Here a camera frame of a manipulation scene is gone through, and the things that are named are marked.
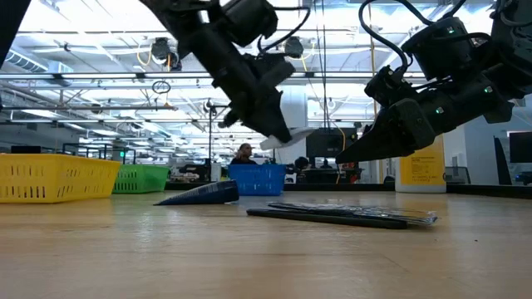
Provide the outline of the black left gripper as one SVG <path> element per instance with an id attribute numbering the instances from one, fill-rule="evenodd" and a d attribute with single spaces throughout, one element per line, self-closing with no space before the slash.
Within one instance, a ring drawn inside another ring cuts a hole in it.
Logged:
<path id="1" fill-rule="evenodd" d="M 220 88 L 236 103 L 247 103 L 242 116 L 231 109 L 219 128 L 229 128 L 238 120 L 264 135 L 288 143 L 292 136 L 280 109 L 283 92 L 277 91 L 273 70 L 276 58 L 222 57 L 214 60 L 214 88 Z"/>

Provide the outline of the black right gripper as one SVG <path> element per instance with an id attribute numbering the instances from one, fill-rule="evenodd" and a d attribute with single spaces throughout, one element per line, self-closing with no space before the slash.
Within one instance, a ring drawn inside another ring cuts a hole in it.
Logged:
<path id="1" fill-rule="evenodd" d="M 336 156 L 336 163 L 406 157 L 434 142 L 436 135 L 484 116 L 489 124 L 508 122 L 510 94 L 485 76 L 455 89 L 426 93 L 381 109 L 369 131 Z"/>

